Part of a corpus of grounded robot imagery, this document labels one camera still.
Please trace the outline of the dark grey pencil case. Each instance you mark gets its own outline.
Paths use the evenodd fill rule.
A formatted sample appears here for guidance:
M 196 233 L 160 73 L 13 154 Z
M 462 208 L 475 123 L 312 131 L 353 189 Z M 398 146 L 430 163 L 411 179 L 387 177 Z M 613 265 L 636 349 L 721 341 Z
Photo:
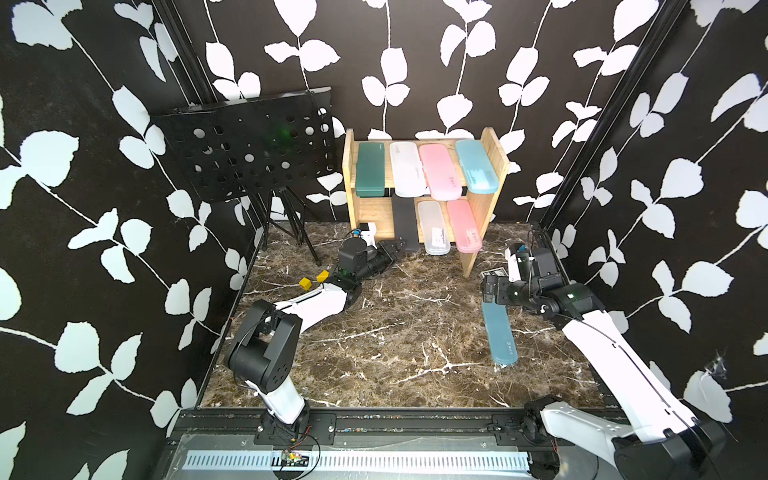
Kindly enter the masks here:
M 421 249 L 415 202 L 412 198 L 392 197 L 393 226 L 397 238 L 404 242 L 406 252 Z

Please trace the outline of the clear frosted pencil case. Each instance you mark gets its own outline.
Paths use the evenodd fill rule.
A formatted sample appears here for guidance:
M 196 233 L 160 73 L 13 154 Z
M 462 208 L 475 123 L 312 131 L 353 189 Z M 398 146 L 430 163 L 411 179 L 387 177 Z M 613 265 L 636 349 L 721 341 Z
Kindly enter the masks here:
M 429 200 L 417 205 L 419 225 L 427 254 L 441 256 L 450 251 L 450 241 L 440 203 Z

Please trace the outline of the teal pencil case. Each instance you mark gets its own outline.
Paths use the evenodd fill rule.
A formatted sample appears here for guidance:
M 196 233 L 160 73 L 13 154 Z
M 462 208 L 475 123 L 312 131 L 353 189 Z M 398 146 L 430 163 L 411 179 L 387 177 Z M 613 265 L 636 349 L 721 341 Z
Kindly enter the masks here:
M 491 358 L 502 366 L 516 364 L 518 352 L 506 306 L 483 302 L 481 307 Z

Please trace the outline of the dark green pencil case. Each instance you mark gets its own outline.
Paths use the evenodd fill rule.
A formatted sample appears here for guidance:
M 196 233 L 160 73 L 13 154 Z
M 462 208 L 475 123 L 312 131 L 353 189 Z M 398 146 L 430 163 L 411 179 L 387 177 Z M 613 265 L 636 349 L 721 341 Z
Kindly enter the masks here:
M 380 142 L 363 142 L 359 145 L 356 163 L 356 192 L 361 198 L 385 195 L 385 147 Z

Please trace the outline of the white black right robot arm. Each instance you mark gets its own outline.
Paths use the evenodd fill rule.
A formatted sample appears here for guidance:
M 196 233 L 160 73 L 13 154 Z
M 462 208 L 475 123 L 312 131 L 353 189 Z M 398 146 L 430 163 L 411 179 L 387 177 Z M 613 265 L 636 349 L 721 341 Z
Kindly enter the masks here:
M 533 444 L 568 441 L 613 466 L 624 479 L 703 479 L 720 474 L 715 459 L 724 429 L 700 420 L 674 397 L 624 340 L 603 303 L 571 283 L 549 249 L 523 243 L 505 251 L 508 273 L 482 280 L 482 311 L 491 354 L 512 362 L 510 306 L 548 319 L 589 361 L 627 421 L 619 424 L 549 395 L 525 406 L 524 437 Z

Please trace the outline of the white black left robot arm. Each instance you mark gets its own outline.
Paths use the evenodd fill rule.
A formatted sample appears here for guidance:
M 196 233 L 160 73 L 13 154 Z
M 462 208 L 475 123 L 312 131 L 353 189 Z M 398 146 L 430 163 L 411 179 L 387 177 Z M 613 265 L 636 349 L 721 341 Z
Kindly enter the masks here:
M 226 366 L 257 392 L 272 419 L 301 429 L 308 414 L 290 378 L 301 333 L 350 308 L 363 282 L 388 270 L 405 247 L 402 238 L 374 246 L 360 236 L 348 238 L 332 273 L 317 288 L 278 303 L 258 300 L 247 310 L 225 356 Z

